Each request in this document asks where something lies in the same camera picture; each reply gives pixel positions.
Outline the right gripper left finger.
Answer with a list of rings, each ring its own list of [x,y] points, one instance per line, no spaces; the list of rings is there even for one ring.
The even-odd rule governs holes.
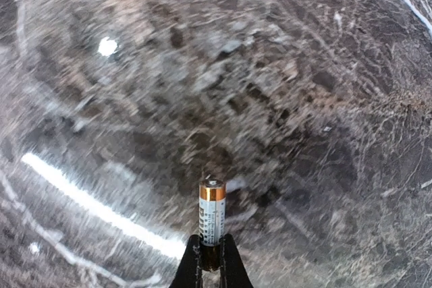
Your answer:
[[[202,288],[200,237],[191,235],[169,288]]]

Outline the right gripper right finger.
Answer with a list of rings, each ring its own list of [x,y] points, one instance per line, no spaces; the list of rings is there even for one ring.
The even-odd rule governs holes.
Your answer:
[[[253,288],[231,234],[224,235],[219,255],[221,288]]]

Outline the orange battery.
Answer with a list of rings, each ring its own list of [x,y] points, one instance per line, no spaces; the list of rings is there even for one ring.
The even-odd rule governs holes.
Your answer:
[[[213,272],[220,267],[220,246],[225,233],[225,183],[208,176],[199,184],[199,237],[202,268]]]

